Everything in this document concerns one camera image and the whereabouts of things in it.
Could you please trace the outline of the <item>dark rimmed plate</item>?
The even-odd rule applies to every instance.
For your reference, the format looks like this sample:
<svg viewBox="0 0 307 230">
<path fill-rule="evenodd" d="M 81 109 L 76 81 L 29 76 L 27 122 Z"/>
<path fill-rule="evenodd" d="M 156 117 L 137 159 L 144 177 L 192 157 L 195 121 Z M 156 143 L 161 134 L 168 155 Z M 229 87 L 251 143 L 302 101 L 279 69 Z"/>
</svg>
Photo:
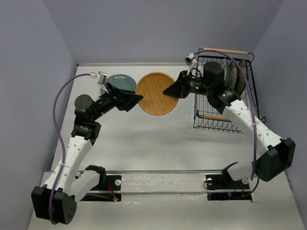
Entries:
<svg viewBox="0 0 307 230">
<path fill-rule="evenodd" d="M 230 89 L 234 89 L 237 80 L 237 66 L 233 63 L 229 63 L 229 81 L 227 87 Z"/>
<path fill-rule="evenodd" d="M 248 67 L 247 67 L 247 62 L 245 60 L 240 60 L 239 61 L 239 66 L 242 68 L 243 73 L 245 74 L 246 78 L 248 79 Z M 245 78 L 242 74 L 242 72 L 238 69 L 237 71 L 237 79 L 236 79 L 236 84 L 235 84 L 235 91 L 241 95 L 245 89 L 246 82 Z"/>
</svg>

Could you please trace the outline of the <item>blue floral plate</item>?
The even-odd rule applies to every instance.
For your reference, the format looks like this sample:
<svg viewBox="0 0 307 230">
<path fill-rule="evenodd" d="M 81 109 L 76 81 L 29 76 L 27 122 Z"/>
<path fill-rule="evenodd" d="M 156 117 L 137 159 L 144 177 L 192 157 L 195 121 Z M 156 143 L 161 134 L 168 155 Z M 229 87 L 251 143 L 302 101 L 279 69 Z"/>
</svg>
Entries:
<svg viewBox="0 0 307 230">
<path fill-rule="evenodd" d="M 228 78 L 229 78 L 228 60 L 226 58 L 223 58 L 220 61 L 220 65 L 224 69 L 224 85 L 226 86 L 228 84 Z"/>
</svg>

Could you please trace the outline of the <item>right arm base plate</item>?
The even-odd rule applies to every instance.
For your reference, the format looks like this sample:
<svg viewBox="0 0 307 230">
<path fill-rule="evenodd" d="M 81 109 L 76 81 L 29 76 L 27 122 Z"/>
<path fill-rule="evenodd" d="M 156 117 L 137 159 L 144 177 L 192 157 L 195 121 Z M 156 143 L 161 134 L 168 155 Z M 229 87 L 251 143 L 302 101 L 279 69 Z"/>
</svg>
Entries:
<svg viewBox="0 0 307 230">
<path fill-rule="evenodd" d="M 203 187 L 209 201 L 252 200 L 248 179 L 225 182 L 221 174 L 207 174 Z"/>
</svg>

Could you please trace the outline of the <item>orange woven plate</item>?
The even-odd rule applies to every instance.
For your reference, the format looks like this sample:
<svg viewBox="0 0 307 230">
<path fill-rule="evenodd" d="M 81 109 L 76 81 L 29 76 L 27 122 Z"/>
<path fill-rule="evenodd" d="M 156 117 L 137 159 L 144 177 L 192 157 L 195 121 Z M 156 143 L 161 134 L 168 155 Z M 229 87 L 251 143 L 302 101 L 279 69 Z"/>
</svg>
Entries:
<svg viewBox="0 0 307 230">
<path fill-rule="evenodd" d="M 150 72 L 144 75 L 138 82 L 136 94 L 142 95 L 139 102 L 140 108 L 150 115 L 166 115 L 170 113 L 178 103 L 178 98 L 163 94 L 163 91 L 171 86 L 175 80 L 163 72 Z"/>
</svg>

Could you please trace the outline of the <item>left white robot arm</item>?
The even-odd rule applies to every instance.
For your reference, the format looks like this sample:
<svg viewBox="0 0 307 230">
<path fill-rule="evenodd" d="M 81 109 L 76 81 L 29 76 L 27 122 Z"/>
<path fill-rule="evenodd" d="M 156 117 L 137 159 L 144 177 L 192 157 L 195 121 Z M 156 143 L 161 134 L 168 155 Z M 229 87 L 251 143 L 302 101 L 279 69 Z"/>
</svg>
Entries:
<svg viewBox="0 0 307 230">
<path fill-rule="evenodd" d="M 68 145 L 61 144 L 63 152 L 58 165 L 43 185 L 34 187 L 31 193 L 37 218 L 68 225 L 75 216 L 77 204 L 87 193 L 106 185 L 106 170 L 101 166 L 89 165 L 76 177 L 98 138 L 101 125 L 97 120 L 113 108 L 128 112 L 142 99 L 142 95 L 118 89 L 110 83 L 96 101 L 87 94 L 75 99 L 74 127 Z"/>
</svg>

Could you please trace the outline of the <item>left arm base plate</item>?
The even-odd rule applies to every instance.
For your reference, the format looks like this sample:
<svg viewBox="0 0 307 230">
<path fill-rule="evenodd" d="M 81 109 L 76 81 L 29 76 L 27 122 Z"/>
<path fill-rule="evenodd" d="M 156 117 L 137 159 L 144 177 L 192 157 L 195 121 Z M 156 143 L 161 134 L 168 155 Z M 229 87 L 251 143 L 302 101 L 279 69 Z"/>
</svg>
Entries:
<svg viewBox="0 0 307 230">
<path fill-rule="evenodd" d="M 81 201 L 120 202 L 121 181 L 121 175 L 107 175 L 105 184 L 93 187 Z"/>
</svg>

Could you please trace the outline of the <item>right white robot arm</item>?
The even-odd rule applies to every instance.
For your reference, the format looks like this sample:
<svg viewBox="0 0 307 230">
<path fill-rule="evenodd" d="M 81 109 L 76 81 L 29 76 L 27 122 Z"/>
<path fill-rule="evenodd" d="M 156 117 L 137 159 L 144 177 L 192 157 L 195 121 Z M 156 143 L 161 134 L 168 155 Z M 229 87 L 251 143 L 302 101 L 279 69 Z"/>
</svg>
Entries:
<svg viewBox="0 0 307 230">
<path fill-rule="evenodd" d="M 230 120 L 254 146 L 253 162 L 235 162 L 222 170 L 221 183 L 231 188 L 239 180 L 256 176 L 268 182 L 292 165 L 295 142 L 283 139 L 269 130 L 233 89 L 225 86 L 224 68 L 217 62 L 206 62 L 203 75 L 193 77 L 187 70 L 163 92 L 175 98 L 189 93 L 205 95 L 209 104 Z"/>
</svg>

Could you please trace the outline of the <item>teal ceramic plate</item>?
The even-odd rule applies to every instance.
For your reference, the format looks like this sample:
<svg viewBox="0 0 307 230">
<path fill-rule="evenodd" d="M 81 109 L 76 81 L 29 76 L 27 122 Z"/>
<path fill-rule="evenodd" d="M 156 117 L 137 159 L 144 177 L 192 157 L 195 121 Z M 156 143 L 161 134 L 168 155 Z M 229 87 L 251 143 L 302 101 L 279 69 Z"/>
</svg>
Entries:
<svg viewBox="0 0 307 230">
<path fill-rule="evenodd" d="M 137 86 L 135 80 L 132 77 L 125 74 L 115 74 L 109 76 L 105 81 L 105 84 L 107 83 L 110 83 L 112 86 L 115 86 L 120 90 L 131 91 L 131 92 L 135 92 Z"/>
</svg>

